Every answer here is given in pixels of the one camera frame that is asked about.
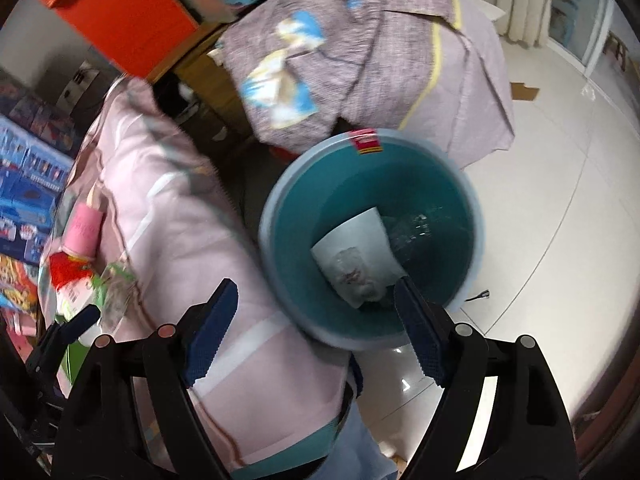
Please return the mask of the green white medicine box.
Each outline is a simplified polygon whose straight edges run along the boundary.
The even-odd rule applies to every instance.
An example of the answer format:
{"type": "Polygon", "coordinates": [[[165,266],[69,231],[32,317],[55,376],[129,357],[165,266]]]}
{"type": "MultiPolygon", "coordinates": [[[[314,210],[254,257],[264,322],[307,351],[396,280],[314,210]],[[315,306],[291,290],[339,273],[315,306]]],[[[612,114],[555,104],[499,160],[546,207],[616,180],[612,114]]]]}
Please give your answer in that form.
{"type": "Polygon", "coordinates": [[[101,308],[92,278],[69,282],[56,291],[56,319],[64,320],[68,329],[62,369],[73,384],[93,341],[102,334],[101,308]]]}

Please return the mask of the red snack wrapper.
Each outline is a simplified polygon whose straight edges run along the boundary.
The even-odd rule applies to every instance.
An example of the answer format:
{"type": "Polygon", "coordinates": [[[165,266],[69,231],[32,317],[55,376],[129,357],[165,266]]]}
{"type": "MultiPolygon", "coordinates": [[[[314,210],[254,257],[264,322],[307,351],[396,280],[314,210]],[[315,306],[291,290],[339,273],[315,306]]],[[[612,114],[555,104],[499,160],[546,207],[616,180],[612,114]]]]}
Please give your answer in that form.
{"type": "Polygon", "coordinates": [[[55,290],[88,278],[94,277],[92,263],[89,260],[77,258],[66,252],[55,252],[48,259],[51,283],[55,290]]]}

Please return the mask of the pink paper cup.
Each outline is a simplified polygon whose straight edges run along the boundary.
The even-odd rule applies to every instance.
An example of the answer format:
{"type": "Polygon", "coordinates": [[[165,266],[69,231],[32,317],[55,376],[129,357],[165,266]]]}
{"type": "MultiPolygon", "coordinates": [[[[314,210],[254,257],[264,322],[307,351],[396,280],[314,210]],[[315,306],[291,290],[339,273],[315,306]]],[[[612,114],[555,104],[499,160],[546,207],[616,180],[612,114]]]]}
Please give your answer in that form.
{"type": "Polygon", "coordinates": [[[62,238],[62,249],[73,257],[92,260],[98,250],[104,213],[84,202],[74,206],[62,238]]]}

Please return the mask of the clear water bottle blue label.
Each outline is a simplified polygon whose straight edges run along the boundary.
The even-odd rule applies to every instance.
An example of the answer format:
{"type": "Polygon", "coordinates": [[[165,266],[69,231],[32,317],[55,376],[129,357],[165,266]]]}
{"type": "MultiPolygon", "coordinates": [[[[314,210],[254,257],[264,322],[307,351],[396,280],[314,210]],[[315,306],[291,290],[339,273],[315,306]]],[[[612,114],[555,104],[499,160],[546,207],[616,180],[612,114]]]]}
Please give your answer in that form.
{"type": "Polygon", "coordinates": [[[426,258],[447,239],[448,232],[426,214],[383,216],[390,249],[400,263],[426,258]]]}

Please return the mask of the white paper sheet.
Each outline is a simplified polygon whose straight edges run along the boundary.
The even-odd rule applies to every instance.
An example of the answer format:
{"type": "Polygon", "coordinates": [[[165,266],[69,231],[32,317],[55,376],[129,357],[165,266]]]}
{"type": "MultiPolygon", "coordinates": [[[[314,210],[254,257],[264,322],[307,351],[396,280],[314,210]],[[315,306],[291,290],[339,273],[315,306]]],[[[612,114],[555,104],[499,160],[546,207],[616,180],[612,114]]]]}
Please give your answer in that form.
{"type": "Polygon", "coordinates": [[[337,295],[354,309],[379,302],[406,275],[375,207],[337,226],[310,252],[337,295]]]}

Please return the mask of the green melon seed packet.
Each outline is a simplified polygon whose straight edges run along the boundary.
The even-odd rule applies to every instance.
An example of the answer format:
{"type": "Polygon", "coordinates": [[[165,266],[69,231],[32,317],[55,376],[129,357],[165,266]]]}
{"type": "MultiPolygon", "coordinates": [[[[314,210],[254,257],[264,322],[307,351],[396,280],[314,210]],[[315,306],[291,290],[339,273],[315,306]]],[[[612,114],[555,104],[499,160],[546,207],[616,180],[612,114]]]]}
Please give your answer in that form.
{"type": "Polygon", "coordinates": [[[114,262],[95,276],[91,284],[92,303],[101,312],[99,326],[104,332],[113,333],[137,301],[136,277],[125,263],[114,262]]]}

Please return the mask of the clear plastic bag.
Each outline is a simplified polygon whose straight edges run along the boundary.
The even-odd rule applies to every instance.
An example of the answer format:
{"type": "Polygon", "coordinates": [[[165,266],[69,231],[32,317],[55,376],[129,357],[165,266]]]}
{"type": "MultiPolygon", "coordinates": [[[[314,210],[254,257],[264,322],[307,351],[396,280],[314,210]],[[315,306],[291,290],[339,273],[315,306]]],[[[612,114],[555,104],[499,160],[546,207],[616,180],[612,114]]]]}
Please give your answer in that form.
{"type": "Polygon", "coordinates": [[[369,271],[355,247],[338,252],[331,260],[330,277],[336,292],[355,309],[366,302],[380,301],[386,287],[369,271]]]}

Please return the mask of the teal plastic trash bin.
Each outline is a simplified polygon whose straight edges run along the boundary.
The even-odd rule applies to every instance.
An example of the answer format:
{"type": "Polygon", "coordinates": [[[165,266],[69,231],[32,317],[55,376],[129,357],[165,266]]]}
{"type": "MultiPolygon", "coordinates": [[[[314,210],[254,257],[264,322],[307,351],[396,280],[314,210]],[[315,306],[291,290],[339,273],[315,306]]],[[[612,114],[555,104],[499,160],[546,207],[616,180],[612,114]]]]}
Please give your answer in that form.
{"type": "Polygon", "coordinates": [[[272,188],[258,240],[288,317],[331,347],[407,343],[393,305],[410,278],[422,296],[459,310],[480,270],[485,233],[468,177],[439,148],[394,131],[343,133],[294,160],[272,188]]]}

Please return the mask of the pink plaid quilt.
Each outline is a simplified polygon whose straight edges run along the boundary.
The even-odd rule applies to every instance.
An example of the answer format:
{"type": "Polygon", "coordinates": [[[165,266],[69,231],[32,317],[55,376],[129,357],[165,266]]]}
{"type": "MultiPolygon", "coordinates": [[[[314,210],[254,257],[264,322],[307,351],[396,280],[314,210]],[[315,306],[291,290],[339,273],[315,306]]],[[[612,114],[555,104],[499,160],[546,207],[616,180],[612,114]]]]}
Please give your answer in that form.
{"type": "Polygon", "coordinates": [[[136,280],[114,330],[149,336],[234,281],[239,307],[207,374],[190,392],[235,479],[333,479],[367,437],[352,407],[347,353],[306,337],[285,315],[210,160],[157,107],[151,86],[120,78],[77,156],[47,254],[78,200],[101,193],[106,215],[96,267],[136,280]]]}

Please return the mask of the blue toy box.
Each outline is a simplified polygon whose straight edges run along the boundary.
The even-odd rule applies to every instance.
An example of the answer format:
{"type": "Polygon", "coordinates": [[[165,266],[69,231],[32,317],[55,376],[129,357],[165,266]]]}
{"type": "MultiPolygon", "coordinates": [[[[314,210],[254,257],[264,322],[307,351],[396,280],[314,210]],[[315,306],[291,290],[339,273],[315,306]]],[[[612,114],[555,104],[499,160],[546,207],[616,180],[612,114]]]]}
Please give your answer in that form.
{"type": "Polygon", "coordinates": [[[40,258],[73,159],[1,118],[1,305],[34,315],[40,258]]]}

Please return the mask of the cardboard scrap on floor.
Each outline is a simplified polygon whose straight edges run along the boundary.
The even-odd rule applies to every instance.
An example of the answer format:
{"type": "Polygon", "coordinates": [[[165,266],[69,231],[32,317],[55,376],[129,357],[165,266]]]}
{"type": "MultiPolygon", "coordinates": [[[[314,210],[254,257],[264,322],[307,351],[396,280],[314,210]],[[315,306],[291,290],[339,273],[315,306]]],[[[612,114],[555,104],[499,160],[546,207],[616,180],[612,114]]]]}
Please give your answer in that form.
{"type": "Polygon", "coordinates": [[[537,99],[540,89],[536,87],[529,87],[524,82],[510,83],[511,96],[513,101],[533,102],[537,99]]]}

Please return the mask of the brown wooden cabinet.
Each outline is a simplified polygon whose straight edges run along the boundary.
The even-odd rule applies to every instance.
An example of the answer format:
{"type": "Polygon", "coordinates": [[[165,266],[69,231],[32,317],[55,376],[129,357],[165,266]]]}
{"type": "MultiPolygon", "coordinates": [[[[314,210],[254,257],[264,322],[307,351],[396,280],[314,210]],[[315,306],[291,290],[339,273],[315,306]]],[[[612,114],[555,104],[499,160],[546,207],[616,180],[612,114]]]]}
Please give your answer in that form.
{"type": "Polygon", "coordinates": [[[228,25],[218,25],[212,29],[180,58],[174,67],[174,73],[213,110],[226,127],[233,133],[248,138],[253,135],[253,128],[233,80],[222,62],[209,56],[228,28],[228,25]]]}

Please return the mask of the purple striped cloth bundle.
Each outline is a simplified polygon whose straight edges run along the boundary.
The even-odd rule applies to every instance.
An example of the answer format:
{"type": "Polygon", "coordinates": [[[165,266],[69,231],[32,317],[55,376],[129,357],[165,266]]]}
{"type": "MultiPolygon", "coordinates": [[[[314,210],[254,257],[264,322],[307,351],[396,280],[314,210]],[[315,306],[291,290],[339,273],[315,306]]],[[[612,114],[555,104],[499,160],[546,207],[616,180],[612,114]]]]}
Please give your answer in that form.
{"type": "Polygon", "coordinates": [[[459,167],[514,140],[506,59],[475,0],[268,0],[218,49],[256,138],[295,155],[342,122],[429,140],[459,167]]]}

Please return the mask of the red gift box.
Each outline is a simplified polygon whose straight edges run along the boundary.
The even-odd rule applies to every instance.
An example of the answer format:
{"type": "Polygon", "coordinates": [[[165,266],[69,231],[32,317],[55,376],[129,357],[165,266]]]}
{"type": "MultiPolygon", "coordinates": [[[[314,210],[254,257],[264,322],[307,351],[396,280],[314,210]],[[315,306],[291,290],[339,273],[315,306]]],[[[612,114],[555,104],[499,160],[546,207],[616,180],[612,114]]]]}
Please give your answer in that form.
{"type": "Polygon", "coordinates": [[[122,72],[154,75],[195,37],[198,23],[179,0],[41,0],[122,72]]]}

